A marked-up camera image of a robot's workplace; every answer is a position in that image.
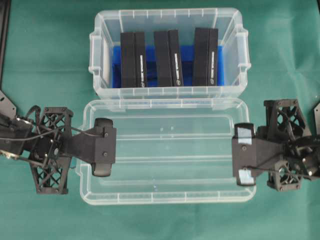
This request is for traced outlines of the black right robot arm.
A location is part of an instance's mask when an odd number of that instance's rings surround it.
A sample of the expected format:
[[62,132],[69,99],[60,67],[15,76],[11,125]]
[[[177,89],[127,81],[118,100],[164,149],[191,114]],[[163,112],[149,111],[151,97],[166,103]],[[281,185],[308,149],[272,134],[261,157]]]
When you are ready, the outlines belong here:
[[256,185],[268,173],[267,185],[278,192],[297,190],[302,179],[320,177],[320,137],[306,135],[294,140],[288,132],[268,138],[269,128],[254,130],[252,123],[237,123],[232,137],[232,175],[242,187]]

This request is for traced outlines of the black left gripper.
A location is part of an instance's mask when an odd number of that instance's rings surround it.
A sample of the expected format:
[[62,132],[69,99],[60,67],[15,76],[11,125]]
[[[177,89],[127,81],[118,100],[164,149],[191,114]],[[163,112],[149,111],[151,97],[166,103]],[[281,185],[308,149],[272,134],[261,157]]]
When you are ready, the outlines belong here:
[[109,177],[116,161],[117,129],[109,118],[96,118],[94,127],[66,139],[66,154],[91,164],[95,177]]

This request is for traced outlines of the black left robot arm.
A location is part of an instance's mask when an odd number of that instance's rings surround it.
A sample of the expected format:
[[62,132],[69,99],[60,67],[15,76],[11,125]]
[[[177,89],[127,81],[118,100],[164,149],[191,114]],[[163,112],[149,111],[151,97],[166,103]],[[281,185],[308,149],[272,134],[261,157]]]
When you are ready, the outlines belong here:
[[92,175],[108,177],[116,162],[117,129],[108,118],[96,118],[94,126],[72,126],[74,113],[66,107],[35,106],[28,115],[0,117],[0,152],[41,168],[47,173],[67,174],[72,158],[90,164]]

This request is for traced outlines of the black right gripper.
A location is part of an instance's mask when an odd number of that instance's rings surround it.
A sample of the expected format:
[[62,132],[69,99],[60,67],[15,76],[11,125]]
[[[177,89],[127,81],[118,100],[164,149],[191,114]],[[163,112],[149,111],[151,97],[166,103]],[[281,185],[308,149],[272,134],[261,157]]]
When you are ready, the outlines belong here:
[[255,137],[254,124],[249,122],[234,125],[232,143],[232,174],[238,186],[256,185],[261,169],[269,170],[284,159],[285,145]]

